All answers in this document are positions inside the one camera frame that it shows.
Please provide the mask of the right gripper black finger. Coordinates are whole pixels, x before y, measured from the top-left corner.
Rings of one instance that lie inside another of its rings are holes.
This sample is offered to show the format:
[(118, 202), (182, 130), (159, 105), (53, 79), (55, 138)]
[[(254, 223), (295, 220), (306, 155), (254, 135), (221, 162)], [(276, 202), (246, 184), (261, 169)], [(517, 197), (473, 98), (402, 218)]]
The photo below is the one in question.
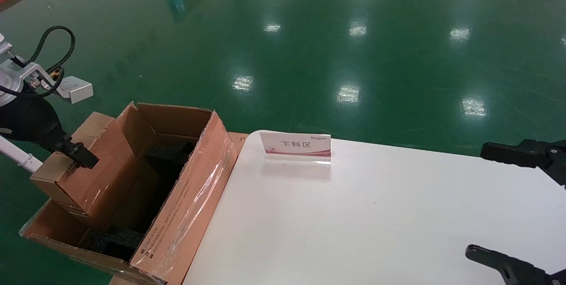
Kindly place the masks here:
[(478, 245), (468, 245), (465, 257), (499, 272), (506, 285), (564, 285), (566, 283), (565, 269), (548, 274), (531, 263)]
[(566, 140), (544, 142), (525, 139), (518, 145), (486, 142), (480, 157), (519, 167), (539, 168), (560, 186), (566, 184)]

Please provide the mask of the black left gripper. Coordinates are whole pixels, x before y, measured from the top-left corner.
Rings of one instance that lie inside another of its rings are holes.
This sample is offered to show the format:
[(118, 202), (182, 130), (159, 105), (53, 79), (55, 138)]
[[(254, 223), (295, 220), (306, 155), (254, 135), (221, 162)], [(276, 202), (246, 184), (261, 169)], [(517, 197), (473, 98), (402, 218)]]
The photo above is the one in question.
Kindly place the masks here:
[(58, 114), (44, 98), (18, 96), (0, 108), (1, 135), (10, 140), (32, 142), (69, 157), (78, 166), (92, 169), (99, 158), (82, 142), (72, 142)]

